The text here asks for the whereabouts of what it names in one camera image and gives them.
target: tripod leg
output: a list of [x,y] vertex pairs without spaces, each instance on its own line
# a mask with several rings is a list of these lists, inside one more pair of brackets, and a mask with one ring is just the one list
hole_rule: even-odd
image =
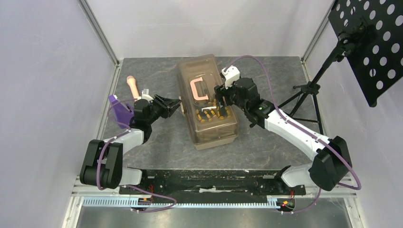
[[319,132],[320,132],[320,134],[323,134],[322,120],[320,119],[320,112],[319,112],[319,106],[317,104],[316,95],[313,95],[313,98],[314,98],[314,105],[315,105],[315,111],[316,111],[316,117],[317,117],[317,124],[319,125]]
[[299,85],[299,86],[298,86],[298,85],[295,85],[295,86],[293,86],[292,88],[293,88],[293,89],[298,89],[298,88],[301,88],[301,87],[303,87],[303,86],[304,86],[304,85]]
[[302,94],[302,91],[299,91],[297,94],[295,94],[294,96],[290,97],[288,100],[286,100],[283,103],[281,103],[278,106],[278,108],[282,108],[283,106],[285,106],[286,104],[290,103],[292,100],[294,100],[295,98],[297,98],[301,94]]
[[307,98],[308,94],[303,94],[302,97],[300,98],[300,100],[297,102],[297,104],[295,105],[295,107],[292,109],[292,111],[290,112],[289,116],[293,117],[293,115],[297,112],[297,110],[299,109],[299,107],[301,106],[301,104],[305,101],[305,99]]

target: pink object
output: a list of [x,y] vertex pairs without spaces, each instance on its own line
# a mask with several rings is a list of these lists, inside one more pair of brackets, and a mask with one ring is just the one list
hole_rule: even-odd
[[128,76],[126,82],[129,85],[130,90],[132,91],[133,98],[137,99],[140,95],[137,90],[136,79],[133,76]]
[[196,89],[196,85],[195,85],[195,83],[196,82],[202,82],[203,81],[203,78],[202,77],[199,77],[199,78],[197,78],[197,79],[193,79],[192,81],[190,81],[190,88],[192,89],[192,93],[193,93],[193,98],[196,100],[196,101],[202,101],[202,100],[208,100],[209,99],[209,96],[199,96],[198,94],[197,94],[197,89]]

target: black mounting bracket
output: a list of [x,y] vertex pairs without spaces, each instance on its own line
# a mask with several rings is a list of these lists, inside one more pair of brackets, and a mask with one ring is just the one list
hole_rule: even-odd
[[[96,186],[97,161],[104,145],[102,140],[94,139],[89,142],[80,172],[81,183]],[[115,189],[122,179],[123,144],[110,143],[104,157],[108,159],[105,164],[101,164],[100,184],[103,188]]]
[[[336,136],[330,139],[329,146],[340,154],[350,167],[353,166],[347,143],[343,138]],[[347,167],[327,147],[318,151],[309,169],[312,181],[326,191],[331,191],[347,173]]]
[[[284,188],[277,170],[142,170],[139,188],[174,197],[178,203],[267,203],[267,196],[306,195],[304,185]],[[120,187],[119,194],[139,194]],[[169,202],[153,198],[154,203]]]
[[180,107],[181,100],[165,98],[159,95],[154,96],[154,100],[147,101],[140,99],[134,103],[133,117],[130,119],[130,127],[140,129],[144,132],[144,141],[151,136],[153,131],[151,124],[159,117],[164,119],[170,117],[177,108]]

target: orange object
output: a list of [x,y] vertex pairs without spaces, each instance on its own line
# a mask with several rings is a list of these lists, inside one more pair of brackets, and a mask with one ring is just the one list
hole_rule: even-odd
[[133,98],[137,99],[140,95],[137,90],[136,79],[133,76],[128,76],[126,82],[129,85],[130,90],[132,91]]

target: purple object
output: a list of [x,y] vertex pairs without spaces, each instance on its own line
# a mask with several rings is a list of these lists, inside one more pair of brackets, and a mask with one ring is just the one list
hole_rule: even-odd
[[[116,122],[121,122],[129,125],[130,119],[133,117],[133,111],[132,107],[130,107],[128,104],[125,106],[122,103],[119,103],[119,100],[117,99],[116,95],[110,95],[108,97],[109,102],[112,107],[113,114],[115,116]],[[120,128],[126,129],[126,125],[118,124]]]

